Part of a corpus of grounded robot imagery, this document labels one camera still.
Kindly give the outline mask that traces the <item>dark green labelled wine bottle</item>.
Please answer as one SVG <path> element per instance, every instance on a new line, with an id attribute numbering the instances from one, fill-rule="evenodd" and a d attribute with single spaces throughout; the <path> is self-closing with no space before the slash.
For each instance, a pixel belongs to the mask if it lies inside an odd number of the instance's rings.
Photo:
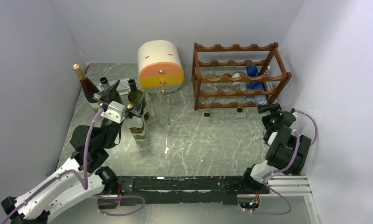
<path id="1" fill-rule="evenodd" d="M 100 84 L 101 84 L 103 90 L 106 90 L 106 89 L 110 88 L 110 84 L 109 84 L 107 78 L 105 78 L 105 77 L 100 78 Z M 119 95 L 119 92 L 117 90 L 115 90 L 115 93 L 114 93 L 114 96 L 112 97 L 112 100 L 116 101 L 120 104 L 123 104 L 122 99 L 121 99 L 121 97 Z"/>

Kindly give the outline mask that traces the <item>dark wine bottle white label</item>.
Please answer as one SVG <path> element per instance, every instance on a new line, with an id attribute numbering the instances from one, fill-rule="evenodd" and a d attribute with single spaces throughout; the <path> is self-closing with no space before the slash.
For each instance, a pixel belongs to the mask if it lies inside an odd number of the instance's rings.
<path id="1" fill-rule="evenodd" d="M 130 87 L 130 91 L 128 93 L 128 100 L 130 103 L 132 103 L 133 108 L 136 108 L 139 100 L 143 96 L 143 92 L 137 88 L 136 81 L 132 78 L 128 80 L 128 85 Z M 149 112 L 148 112 L 148 107 L 147 107 L 145 98 L 143 100 L 143 113 L 142 114 L 144 116 L 144 120 L 147 121 L 149 119 Z"/>

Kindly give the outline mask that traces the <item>dark gold-capped wine bottle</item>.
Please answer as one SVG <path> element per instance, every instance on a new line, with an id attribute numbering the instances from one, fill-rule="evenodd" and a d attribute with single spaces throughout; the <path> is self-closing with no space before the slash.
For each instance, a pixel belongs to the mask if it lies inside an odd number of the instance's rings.
<path id="1" fill-rule="evenodd" d="M 79 64 L 77 63 L 74 64 L 72 68 L 74 72 L 76 73 L 77 77 L 79 78 L 82 91 L 84 93 L 86 100 L 88 101 L 92 109 L 95 112 L 98 112 L 98 110 L 100 109 L 100 103 L 97 100 L 95 100 L 93 97 L 95 93 L 99 93 L 99 89 L 86 76 L 85 72 L 81 69 L 81 66 Z"/>

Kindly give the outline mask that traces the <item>clear glass bottle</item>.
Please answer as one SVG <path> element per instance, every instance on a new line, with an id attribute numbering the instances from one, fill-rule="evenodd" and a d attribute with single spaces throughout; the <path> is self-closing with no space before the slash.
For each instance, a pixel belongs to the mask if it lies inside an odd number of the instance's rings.
<path id="1" fill-rule="evenodd" d="M 165 94 L 164 90 L 156 91 L 155 95 L 153 96 L 153 109 L 155 113 L 156 122 L 161 127 L 166 127 L 169 121 L 168 114 L 169 114 L 169 98 L 168 95 Z"/>

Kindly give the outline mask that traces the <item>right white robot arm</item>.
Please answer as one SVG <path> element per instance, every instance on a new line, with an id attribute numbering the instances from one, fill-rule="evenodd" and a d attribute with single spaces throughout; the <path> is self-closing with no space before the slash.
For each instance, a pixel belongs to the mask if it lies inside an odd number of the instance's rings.
<path id="1" fill-rule="evenodd" d="M 263 140 L 269 149 L 263 162 L 247 168 L 240 181 L 245 193 L 252 193 L 258 184 L 267 183 L 274 174 L 297 175 L 305 165 L 310 147 L 318 137 L 318 126 L 314 118 L 295 108 L 284 111 L 279 103 L 258 105 L 258 113 L 270 112 L 262 117 L 264 125 Z M 299 135 L 291 125 L 302 114 L 308 117 L 315 128 L 314 138 Z"/>

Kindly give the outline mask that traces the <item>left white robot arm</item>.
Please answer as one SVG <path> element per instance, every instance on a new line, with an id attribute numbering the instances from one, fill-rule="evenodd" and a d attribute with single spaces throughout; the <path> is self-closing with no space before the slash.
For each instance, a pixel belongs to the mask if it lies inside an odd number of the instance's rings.
<path id="1" fill-rule="evenodd" d="M 72 155 L 49 177 L 19 197 L 1 202 L 5 223 L 47 224 L 89 197 L 121 200 L 122 188 L 114 171 L 104 166 L 108 149 L 120 143 L 126 119 L 143 116 L 145 94 L 126 105 L 113 100 L 119 85 L 94 94 L 100 104 L 89 126 L 77 126 L 70 140 Z"/>

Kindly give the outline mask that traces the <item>brown wooden wine rack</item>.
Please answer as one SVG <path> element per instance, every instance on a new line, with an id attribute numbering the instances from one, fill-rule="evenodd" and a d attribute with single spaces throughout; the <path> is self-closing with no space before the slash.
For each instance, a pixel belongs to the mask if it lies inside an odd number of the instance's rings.
<path id="1" fill-rule="evenodd" d="M 235 60 L 228 60 L 226 62 L 219 62 L 212 60 L 210 62 L 202 62 L 199 60 L 198 53 L 200 52 L 254 52 L 254 51 L 267 51 L 268 55 L 266 59 L 258 62 L 251 60 L 244 60 L 237 62 Z M 279 66 L 281 74 L 276 77 L 272 77 L 266 74 L 265 71 L 269 66 L 271 60 L 275 58 Z M 236 67 L 236 66 L 248 66 L 248 65 L 261 66 L 259 75 L 257 77 L 250 77 L 248 75 L 242 75 L 238 78 L 232 78 L 231 74 L 225 73 L 218 77 L 208 77 L 202 75 L 200 69 L 202 67 Z M 233 44 L 228 47 L 224 47 L 220 44 L 215 44 L 211 47 L 205 47 L 202 44 L 195 43 L 193 47 L 193 63 L 192 63 L 192 76 L 191 81 L 193 84 L 193 97 L 194 97 L 194 110 L 205 108 L 203 103 L 199 102 L 200 98 L 204 97 L 238 97 L 238 96 L 268 96 L 268 103 L 272 104 L 278 98 L 281 91 L 287 85 L 292 77 L 292 73 L 286 70 L 286 67 L 282 61 L 281 55 L 278 51 L 278 43 L 271 43 L 266 46 L 259 46 L 257 44 L 251 44 L 247 47 L 243 47 L 239 44 Z M 223 90 L 217 90 L 216 92 L 206 93 L 201 87 L 206 83 L 233 83 L 233 82 L 279 82 L 279 85 L 271 90 L 251 90 L 241 91 L 236 90 L 232 92 L 225 92 Z"/>

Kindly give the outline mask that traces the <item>clear plastic ruler package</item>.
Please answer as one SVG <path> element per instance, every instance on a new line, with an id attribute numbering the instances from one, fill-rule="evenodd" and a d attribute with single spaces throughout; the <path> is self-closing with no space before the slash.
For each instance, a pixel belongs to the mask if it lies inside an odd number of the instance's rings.
<path id="1" fill-rule="evenodd" d="M 130 86 L 128 84 L 129 78 L 128 77 L 122 78 L 122 79 L 119 79 L 119 81 L 120 81 L 119 85 L 117 86 L 117 91 L 119 95 L 120 96 L 128 95 L 130 92 Z"/>

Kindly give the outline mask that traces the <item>white round drawer cabinet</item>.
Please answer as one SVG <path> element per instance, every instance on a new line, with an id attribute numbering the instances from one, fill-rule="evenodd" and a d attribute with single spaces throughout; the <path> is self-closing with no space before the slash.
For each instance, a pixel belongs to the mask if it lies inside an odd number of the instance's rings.
<path id="1" fill-rule="evenodd" d="M 144 43 L 138 49 L 138 81 L 149 94 L 178 91 L 184 82 L 184 71 L 176 46 L 166 40 Z"/>

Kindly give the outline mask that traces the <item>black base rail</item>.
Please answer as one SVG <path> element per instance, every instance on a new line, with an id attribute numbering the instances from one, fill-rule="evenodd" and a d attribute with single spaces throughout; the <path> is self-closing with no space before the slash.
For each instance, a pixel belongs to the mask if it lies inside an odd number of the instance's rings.
<path id="1" fill-rule="evenodd" d="M 178 203 L 237 205 L 241 195 L 268 194 L 263 184 L 243 182 L 242 176 L 119 176 L 122 206 Z"/>

